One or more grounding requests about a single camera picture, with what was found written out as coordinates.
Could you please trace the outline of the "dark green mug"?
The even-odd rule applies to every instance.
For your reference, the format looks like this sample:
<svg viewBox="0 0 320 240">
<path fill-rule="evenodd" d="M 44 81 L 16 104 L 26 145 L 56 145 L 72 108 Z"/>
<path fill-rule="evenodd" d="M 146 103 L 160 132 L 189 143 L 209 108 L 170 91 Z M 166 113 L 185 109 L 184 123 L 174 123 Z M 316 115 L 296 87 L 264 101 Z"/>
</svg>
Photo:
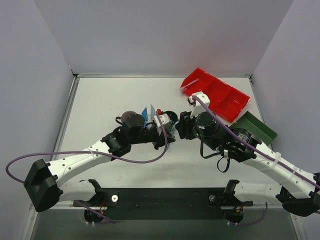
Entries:
<svg viewBox="0 0 320 240">
<path fill-rule="evenodd" d="M 178 116 L 177 116 L 177 114 L 175 112 L 168 110 L 168 111 L 165 111 L 164 113 L 168 115 L 170 121 L 173 124 L 175 124 L 175 123 L 177 123 L 179 121 L 179 118 L 178 118 Z"/>
</svg>

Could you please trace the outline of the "white orange-capped toothpaste tube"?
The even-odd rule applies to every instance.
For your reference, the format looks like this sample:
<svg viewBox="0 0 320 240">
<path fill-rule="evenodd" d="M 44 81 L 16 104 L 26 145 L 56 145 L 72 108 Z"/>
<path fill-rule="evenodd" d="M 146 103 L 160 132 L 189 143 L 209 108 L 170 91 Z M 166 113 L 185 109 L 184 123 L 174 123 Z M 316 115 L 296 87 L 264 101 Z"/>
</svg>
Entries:
<svg viewBox="0 0 320 240">
<path fill-rule="evenodd" d="M 153 105 L 151 104 L 150 105 L 150 116 L 151 117 L 154 117 L 156 115 L 156 110 L 155 108 L 153 107 Z"/>
</svg>

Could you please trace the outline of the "blue toothpaste tube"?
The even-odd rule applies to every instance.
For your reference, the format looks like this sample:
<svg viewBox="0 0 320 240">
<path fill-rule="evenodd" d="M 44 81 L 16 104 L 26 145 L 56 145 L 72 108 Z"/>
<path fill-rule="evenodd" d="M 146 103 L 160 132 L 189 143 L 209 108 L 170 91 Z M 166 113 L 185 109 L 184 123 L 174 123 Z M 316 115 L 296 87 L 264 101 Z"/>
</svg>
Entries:
<svg viewBox="0 0 320 240">
<path fill-rule="evenodd" d="M 143 109 L 143 111 L 141 112 L 141 115 L 142 115 L 142 117 L 144 118 L 144 120 L 145 121 L 148 121 L 148 110 L 147 110 L 147 107 L 145 107 L 144 109 Z"/>
</svg>

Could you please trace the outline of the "toothbrush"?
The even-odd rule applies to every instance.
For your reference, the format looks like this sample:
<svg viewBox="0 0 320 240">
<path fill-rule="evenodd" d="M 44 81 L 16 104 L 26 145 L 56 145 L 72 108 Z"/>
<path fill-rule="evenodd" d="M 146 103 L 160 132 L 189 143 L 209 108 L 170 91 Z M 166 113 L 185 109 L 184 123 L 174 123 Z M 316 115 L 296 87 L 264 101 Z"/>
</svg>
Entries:
<svg viewBox="0 0 320 240">
<path fill-rule="evenodd" d="M 176 131 L 177 131 L 177 130 L 176 130 L 176 125 L 174 124 L 174 125 L 171 126 L 171 129 L 170 129 L 170 131 L 169 131 L 169 132 L 170 132 L 170 136 L 173 137 L 173 138 L 175 138 L 175 133 L 176 133 Z M 167 150 L 166 150 L 167 152 L 170 151 L 170 146 L 171 146 L 171 144 L 172 144 L 171 142 L 167 144 Z"/>
</svg>

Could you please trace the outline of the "purple cup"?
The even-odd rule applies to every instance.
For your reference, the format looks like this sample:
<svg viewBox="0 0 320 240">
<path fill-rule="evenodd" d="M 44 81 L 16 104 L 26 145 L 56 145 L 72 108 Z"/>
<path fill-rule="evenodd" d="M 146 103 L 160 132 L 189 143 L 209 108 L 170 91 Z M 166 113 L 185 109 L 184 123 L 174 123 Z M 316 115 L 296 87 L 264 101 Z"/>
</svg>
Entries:
<svg viewBox="0 0 320 240">
<path fill-rule="evenodd" d="M 122 125 L 123 122 L 125 122 L 125 121 L 129 118 L 129 116 L 130 116 L 130 115 L 133 115 L 133 114 L 136 114 L 136 112 L 135 112 L 135 111 L 132 111 L 132 110 L 125 111 L 121 116 L 117 116 L 117 117 L 115 118 L 115 121 L 116 121 L 118 124 Z"/>
</svg>

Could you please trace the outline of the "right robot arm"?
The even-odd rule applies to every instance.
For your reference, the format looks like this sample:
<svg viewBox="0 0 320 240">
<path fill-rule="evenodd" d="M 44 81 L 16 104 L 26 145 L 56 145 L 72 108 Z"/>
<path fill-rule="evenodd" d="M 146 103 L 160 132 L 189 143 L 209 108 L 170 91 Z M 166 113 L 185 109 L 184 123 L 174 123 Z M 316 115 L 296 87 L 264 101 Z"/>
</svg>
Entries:
<svg viewBox="0 0 320 240">
<path fill-rule="evenodd" d="M 320 209 L 320 175 L 306 172 L 272 151 L 263 141 L 244 128 L 219 124 L 208 112 L 198 116 L 181 112 L 176 129 L 181 139 L 200 140 L 200 148 L 209 147 L 214 155 L 227 161 L 250 166 L 274 183 L 247 183 L 229 180 L 224 194 L 240 202 L 267 203 L 307 217 Z"/>
</svg>

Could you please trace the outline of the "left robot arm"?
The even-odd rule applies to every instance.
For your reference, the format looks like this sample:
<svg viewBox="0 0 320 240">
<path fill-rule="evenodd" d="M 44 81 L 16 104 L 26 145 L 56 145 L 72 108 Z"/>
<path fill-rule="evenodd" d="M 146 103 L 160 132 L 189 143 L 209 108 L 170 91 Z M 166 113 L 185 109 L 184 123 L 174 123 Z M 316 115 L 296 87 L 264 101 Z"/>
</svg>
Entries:
<svg viewBox="0 0 320 240">
<path fill-rule="evenodd" d="M 170 111 L 159 112 L 149 122 L 134 111 L 127 111 L 115 120 L 119 127 L 81 153 L 51 162 L 39 159 L 32 164 L 23 185 L 37 212 L 64 201 L 100 204 L 104 192 L 96 180 L 73 182 L 71 179 L 97 165 L 123 157 L 131 151 L 132 145 L 152 143 L 158 150 L 175 141 L 171 130 L 178 117 Z"/>
</svg>

